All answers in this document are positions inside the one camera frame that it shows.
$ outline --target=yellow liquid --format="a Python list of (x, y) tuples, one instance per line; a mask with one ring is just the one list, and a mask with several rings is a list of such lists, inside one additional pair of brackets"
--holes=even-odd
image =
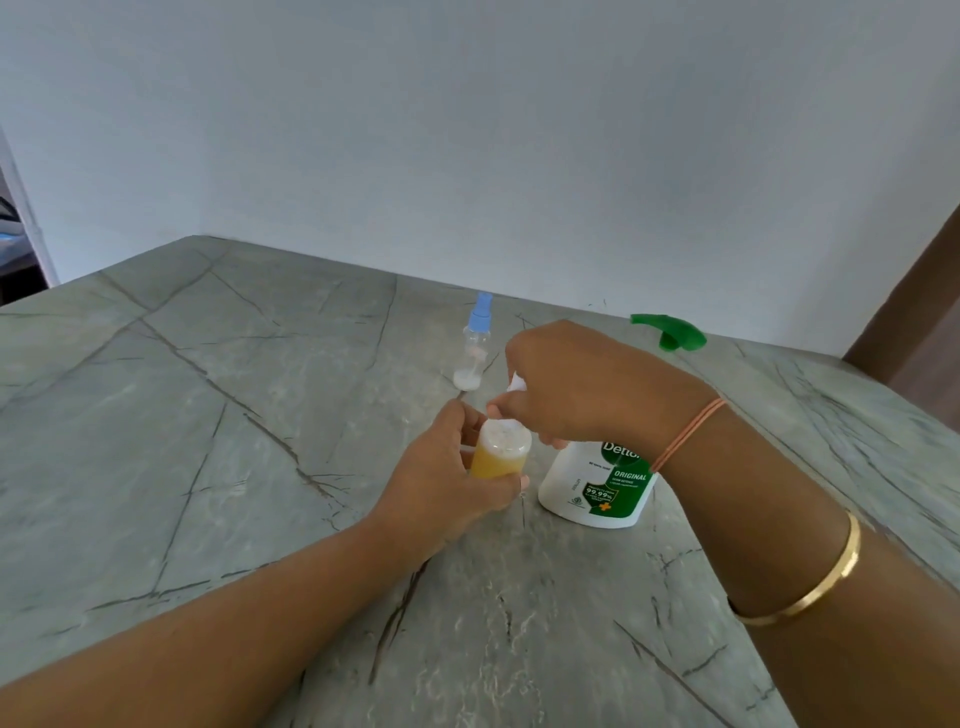
[(521, 473), (523, 464), (527, 461), (526, 453), (512, 460), (505, 460), (492, 454), (489, 450), (477, 443), (473, 454), (473, 465), (470, 474), (474, 477), (498, 477), (507, 473)]

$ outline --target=left hand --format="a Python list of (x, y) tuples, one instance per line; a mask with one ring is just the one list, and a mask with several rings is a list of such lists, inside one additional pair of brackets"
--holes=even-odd
[(367, 518), (389, 529), (397, 548), (417, 564), (458, 539), (471, 523), (509, 506), (530, 478), (518, 473), (483, 480), (468, 475), (480, 427), (487, 420), (451, 400), (400, 457), (383, 495)]

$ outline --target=green spray trigger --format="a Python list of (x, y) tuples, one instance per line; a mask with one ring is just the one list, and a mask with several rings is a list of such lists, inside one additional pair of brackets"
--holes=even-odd
[(630, 317), (630, 323), (646, 324), (661, 330), (660, 348), (666, 352), (675, 352), (677, 349), (695, 352), (707, 342), (704, 333), (693, 324), (662, 313), (635, 313)]

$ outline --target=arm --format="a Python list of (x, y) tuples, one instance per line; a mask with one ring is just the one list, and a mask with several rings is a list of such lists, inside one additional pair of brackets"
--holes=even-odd
[(519, 493), (518, 475), (467, 475), (483, 419), (449, 402), (365, 519), (11, 683), (0, 725), (255, 723), (353, 614)]
[[(528, 391), (493, 400), (494, 416), (545, 441), (614, 441), (651, 462), (716, 397), (657, 357), (566, 322), (521, 333), (507, 361)], [(844, 510), (728, 407), (663, 475), (746, 616), (806, 594), (847, 541)], [(869, 528), (850, 577), (796, 617), (748, 632), (801, 726), (947, 726), (960, 716), (960, 598)]]

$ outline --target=table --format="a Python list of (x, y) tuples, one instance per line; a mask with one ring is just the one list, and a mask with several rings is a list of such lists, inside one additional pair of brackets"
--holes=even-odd
[[(0, 309), (0, 682), (356, 522), (457, 395), (474, 298), (190, 237)], [(498, 296), (468, 400), (504, 388), (513, 334), (563, 317), (702, 376), (960, 585), (960, 439), (830, 357), (720, 336), (668, 354)], [(791, 725), (669, 486), (636, 527), (586, 528), (537, 503), (552, 456), (535, 443), (532, 492), (357, 616), (265, 724)]]

